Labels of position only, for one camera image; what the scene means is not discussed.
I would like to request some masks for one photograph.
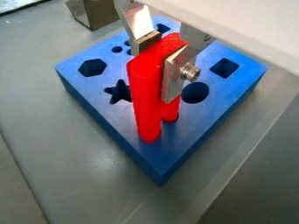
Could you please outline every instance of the round hole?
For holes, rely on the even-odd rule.
[[[191,83],[182,91],[182,99],[190,103],[202,102],[210,95],[210,87],[203,82]]]
[[[122,46],[115,46],[113,48],[113,53],[122,53],[122,51],[123,51],[123,47]]]
[[[125,42],[125,45],[126,46],[131,46],[129,40]]]

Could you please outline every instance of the red block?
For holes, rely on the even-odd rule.
[[[127,63],[138,134],[147,143],[162,135],[162,120],[171,123],[179,116],[181,96],[169,104],[161,100],[165,59],[187,45],[179,37],[167,35]]]

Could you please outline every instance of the metal bracket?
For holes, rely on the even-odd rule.
[[[189,45],[177,51],[165,61],[162,100],[170,103],[183,91],[183,82],[195,82],[201,69],[195,66],[198,53],[215,40],[207,33],[182,23],[181,38]]]
[[[149,7],[134,0],[115,0],[117,12],[130,36],[131,53],[137,56],[162,38],[155,30]]]

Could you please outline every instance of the blue foam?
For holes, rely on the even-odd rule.
[[[171,28],[163,35],[179,31],[179,25],[165,17],[154,17],[154,24]],[[210,95],[195,104],[182,101],[179,120],[163,123],[162,137],[153,144],[147,144],[137,134],[133,103],[122,100],[110,104],[111,94],[105,92],[121,79],[129,85],[126,64],[134,57],[127,54],[127,39],[127,33],[121,32],[66,59],[55,69],[70,94],[161,186],[253,91],[267,67],[218,41],[214,42],[197,61],[202,70],[199,82],[209,85]],[[115,46],[122,46],[123,51],[113,52]],[[239,65],[227,79],[211,71],[223,58]],[[94,59],[102,59],[107,68],[102,75],[85,77],[79,72],[81,65],[86,60]]]

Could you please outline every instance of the silver bolt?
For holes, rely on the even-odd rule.
[[[191,63],[187,63],[182,67],[182,78],[186,81],[195,82],[201,77],[202,70],[194,66]]]

